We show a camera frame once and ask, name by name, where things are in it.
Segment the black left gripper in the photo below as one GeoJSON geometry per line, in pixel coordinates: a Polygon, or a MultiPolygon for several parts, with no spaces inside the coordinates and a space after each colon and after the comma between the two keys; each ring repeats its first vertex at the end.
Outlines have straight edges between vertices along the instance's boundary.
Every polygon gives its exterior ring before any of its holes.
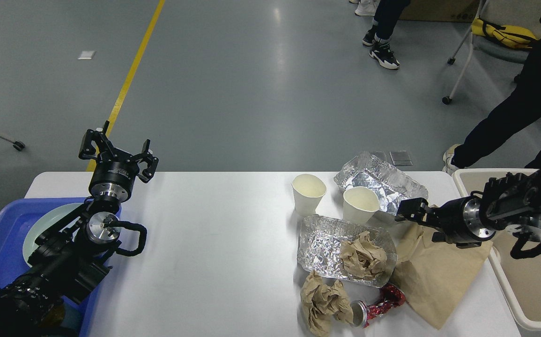
{"type": "Polygon", "coordinates": [[[146,139],[139,154],[130,155],[127,163],[118,162],[118,152],[107,137],[109,126],[110,121],[105,121],[101,130],[84,133],[78,158],[96,161],[89,184],[91,196],[108,195],[127,201],[133,194],[135,178],[148,183],[154,177],[159,158],[150,151],[151,140],[146,139]]]}

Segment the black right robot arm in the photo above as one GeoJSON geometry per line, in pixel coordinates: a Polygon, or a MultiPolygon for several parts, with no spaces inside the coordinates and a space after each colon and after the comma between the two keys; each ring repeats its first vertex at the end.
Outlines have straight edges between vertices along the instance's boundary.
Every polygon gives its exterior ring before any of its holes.
{"type": "Polygon", "coordinates": [[[433,242],[460,249],[480,247],[505,231],[516,238],[512,258],[534,258],[541,254],[541,168],[530,175],[508,172],[491,177],[483,190],[440,207],[422,197],[403,200],[394,219],[432,228],[433,242]]]}

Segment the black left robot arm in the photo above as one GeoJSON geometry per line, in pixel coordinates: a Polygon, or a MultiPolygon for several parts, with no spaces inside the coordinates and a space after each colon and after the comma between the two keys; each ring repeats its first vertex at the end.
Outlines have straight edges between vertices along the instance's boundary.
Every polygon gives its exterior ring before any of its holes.
{"type": "Polygon", "coordinates": [[[144,251],[147,229],[119,220],[118,212],[131,198],[136,179],[148,183],[153,178],[159,159],[150,150],[150,140],[135,155],[115,147],[107,137],[109,124],[88,129],[78,152],[78,158],[96,163],[89,195],[37,235],[30,269],[0,287],[0,337],[75,337],[71,328],[44,322],[64,297],[82,303],[111,271],[105,264],[108,258],[144,251]]]}

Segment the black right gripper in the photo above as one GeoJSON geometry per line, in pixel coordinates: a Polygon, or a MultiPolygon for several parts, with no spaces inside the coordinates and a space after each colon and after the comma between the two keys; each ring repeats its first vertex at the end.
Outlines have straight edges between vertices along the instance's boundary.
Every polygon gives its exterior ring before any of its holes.
{"type": "Polygon", "coordinates": [[[497,233],[495,229],[482,224],[478,197],[459,198],[441,207],[430,206],[424,198],[402,200],[395,221],[404,220],[434,227],[433,242],[453,244],[457,248],[480,247],[497,233]]]}

